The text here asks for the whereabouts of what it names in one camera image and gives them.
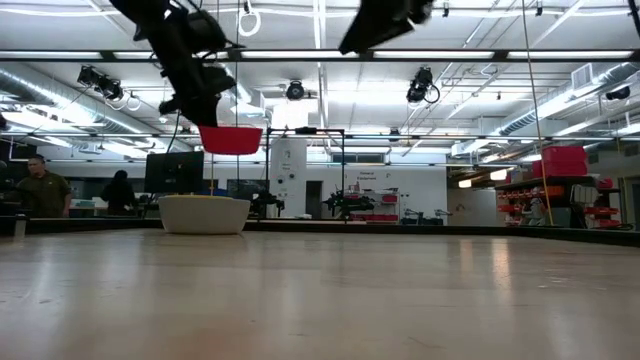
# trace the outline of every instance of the rope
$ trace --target rope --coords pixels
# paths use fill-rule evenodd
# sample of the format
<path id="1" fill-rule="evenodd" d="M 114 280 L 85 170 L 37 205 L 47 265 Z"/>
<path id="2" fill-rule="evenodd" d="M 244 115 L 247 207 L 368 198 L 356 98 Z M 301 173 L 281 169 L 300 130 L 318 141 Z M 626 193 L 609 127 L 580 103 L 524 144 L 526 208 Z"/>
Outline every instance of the rope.
<path id="1" fill-rule="evenodd" d="M 553 212 L 551 211 L 551 201 L 549 200 L 549 187 L 547 186 L 547 170 L 544 164 L 544 152 L 542 135 L 540 133 L 540 117 L 538 116 L 538 97 L 536 96 L 536 87 L 535 82 L 533 80 L 533 65 L 531 64 L 531 47 L 529 46 L 529 31 L 527 30 L 527 12 L 526 12 L 526 4 L 525 0 L 522 0 L 522 23 L 524 25 L 524 39 L 525 45 L 527 47 L 527 63 L 529 65 L 529 78 L 531 79 L 531 92 L 533 94 L 533 105 L 535 108 L 536 114 L 536 129 L 538 131 L 538 144 L 540 146 L 540 157 L 541 157 L 541 165 L 542 165 L 542 185 L 544 186 L 544 194 L 547 200 L 547 213 L 549 214 L 549 220 L 551 221 L 551 226 L 554 226 L 555 223 L 553 221 Z"/>

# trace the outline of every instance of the computer monitor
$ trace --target computer monitor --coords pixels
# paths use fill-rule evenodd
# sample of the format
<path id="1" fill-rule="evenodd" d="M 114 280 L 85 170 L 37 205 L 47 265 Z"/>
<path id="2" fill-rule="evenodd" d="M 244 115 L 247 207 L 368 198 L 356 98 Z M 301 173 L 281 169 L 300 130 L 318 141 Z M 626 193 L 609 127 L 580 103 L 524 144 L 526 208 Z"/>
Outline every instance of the computer monitor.
<path id="1" fill-rule="evenodd" d="M 144 177 L 148 193 L 192 193 L 202 191 L 204 152 L 150 154 Z"/>

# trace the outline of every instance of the duct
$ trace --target duct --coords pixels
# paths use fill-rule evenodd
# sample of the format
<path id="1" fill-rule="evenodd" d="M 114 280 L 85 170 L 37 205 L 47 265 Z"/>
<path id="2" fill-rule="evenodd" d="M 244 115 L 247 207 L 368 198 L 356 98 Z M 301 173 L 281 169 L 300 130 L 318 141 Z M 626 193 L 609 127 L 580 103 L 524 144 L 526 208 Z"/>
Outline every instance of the duct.
<path id="1" fill-rule="evenodd" d="M 157 129 L 105 106 L 88 95 L 52 80 L 48 76 L 18 63 L 6 63 L 0 67 L 0 89 L 27 91 L 37 103 L 45 103 L 64 111 L 64 114 L 82 122 L 103 122 L 109 131 L 118 133 L 156 133 Z M 168 145 L 168 140 L 160 140 Z M 191 146 L 176 141 L 177 149 L 191 151 Z"/>
<path id="2" fill-rule="evenodd" d="M 540 97 L 538 100 L 538 117 L 540 120 L 566 110 L 587 97 L 598 93 L 611 91 L 627 81 L 640 70 L 640 63 L 622 63 L 615 66 L 607 63 L 592 64 L 593 80 L 586 86 L 574 89 L 574 83 L 569 81 L 554 91 Z M 525 128 L 536 122 L 535 105 L 530 105 L 506 117 L 504 125 L 498 127 L 489 135 L 508 136 L 514 131 Z M 452 154 L 470 153 L 485 146 L 490 141 L 474 140 L 464 144 L 454 145 Z"/>

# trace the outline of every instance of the beige bowl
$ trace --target beige bowl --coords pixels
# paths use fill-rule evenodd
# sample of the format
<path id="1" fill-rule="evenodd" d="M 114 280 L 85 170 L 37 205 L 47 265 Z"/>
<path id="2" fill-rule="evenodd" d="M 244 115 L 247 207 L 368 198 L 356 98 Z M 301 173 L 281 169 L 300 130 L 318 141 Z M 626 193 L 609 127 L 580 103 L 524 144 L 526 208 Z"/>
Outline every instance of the beige bowl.
<path id="1" fill-rule="evenodd" d="M 171 195 L 161 197 L 160 217 L 172 234 L 239 234 L 251 203 L 219 196 Z"/>

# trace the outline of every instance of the ceiling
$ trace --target ceiling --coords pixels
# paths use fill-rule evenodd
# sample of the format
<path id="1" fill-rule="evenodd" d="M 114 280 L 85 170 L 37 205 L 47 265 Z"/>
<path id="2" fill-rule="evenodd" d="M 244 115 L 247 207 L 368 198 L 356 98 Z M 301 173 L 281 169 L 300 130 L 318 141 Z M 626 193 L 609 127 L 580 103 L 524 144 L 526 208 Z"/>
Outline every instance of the ceiling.
<path id="1" fill-rule="evenodd" d="M 237 9 L 238 1 L 205 0 L 203 8 L 212 11 L 228 38 L 248 48 L 335 49 L 347 31 L 359 1 L 319 0 L 318 3 L 326 4 L 324 13 L 328 14 L 326 31 L 318 36 L 320 44 L 317 43 L 317 30 L 314 29 L 314 0 L 251 1 L 254 9 L 261 11 L 262 21 L 259 31 L 250 37 L 237 34 L 237 12 L 234 9 Z M 522 17 L 495 17 L 496 14 L 521 11 L 521 0 L 450 0 L 450 14 L 446 18 L 440 15 L 444 3 L 436 3 L 436 15 L 426 25 L 418 25 L 415 32 L 380 47 L 525 47 Z M 526 3 L 531 4 L 530 9 L 535 9 L 535 1 L 526 0 Z M 542 16 L 526 17 L 530 43 L 535 43 L 536 49 L 635 49 L 640 45 L 632 20 L 624 15 L 626 1 L 545 0 L 543 3 Z M 561 14 L 576 3 L 582 4 L 577 13 L 562 18 Z M 218 8 L 221 9 L 219 14 L 216 12 Z M 29 12 L 30 15 L 18 14 L 15 10 Z M 121 15 L 55 16 L 64 12 L 91 14 L 100 10 L 113 11 L 114 8 L 106 0 L 0 0 L 0 33 L 3 34 L 0 37 L 0 50 L 149 49 L 146 42 L 134 43 L 131 40 L 135 27 Z M 278 11 L 289 12 L 289 15 L 273 13 Z M 48 16 L 36 16 L 34 12 Z M 334 17 L 336 13 L 346 15 Z M 619 14 L 586 16 L 597 13 Z M 558 22 L 557 28 L 547 32 Z M 244 18 L 242 25 L 250 29 L 253 25 L 251 17 Z M 81 63 L 37 62 L 27 65 L 55 81 L 76 89 L 82 88 L 76 83 Z M 447 63 L 433 63 L 424 65 L 430 66 L 434 78 L 440 80 L 441 100 L 436 105 L 414 112 L 407 105 L 405 95 L 409 81 L 420 65 L 416 62 L 323 63 L 328 88 L 328 125 L 351 132 L 388 132 L 390 127 L 398 127 L 404 133 L 482 134 L 480 119 L 503 119 L 532 105 L 531 79 L 526 64 L 456 63 L 447 66 Z M 536 95 L 553 91 L 567 83 L 571 79 L 571 72 L 582 65 L 534 64 L 532 70 Z M 227 66 L 244 88 L 263 91 L 268 105 L 284 101 L 280 89 L 290 80 L 301 80 L 310 91 L 319 89 L 316 63 L 231 63 Z M 122 63 L 97 64 L 96 68 L 111 78 L 120 79 L 123 87 L 134 91 L 143 101 L 137 111 L 126 108 L 121 111 L 155 129 L 173 131 L 175 122 L 161 122 L 156 110 L 159 103 L 171 95 L 171 89 L 160 77 L 158 69 L 151 64 Z M 497 79 L 487 83 L 497 71 L 500 71 Z M 92 91 L 88 91 L 87 95 L 100 98 L 99 94 Z M 221 102 L 218 112 L 222 122 L 236 122 L 235 114 L 230 111 L 232 105 L 228 98 Z M 575 124 L 596 110 L 592 106 L 573 114 L 567 111 L 563 120 L 568 125 Z M 265 125 L 261 119 L 242 116 L 237 121 Z M 310 117 L 310 125 L 320 125 L 317 114 Z"/>

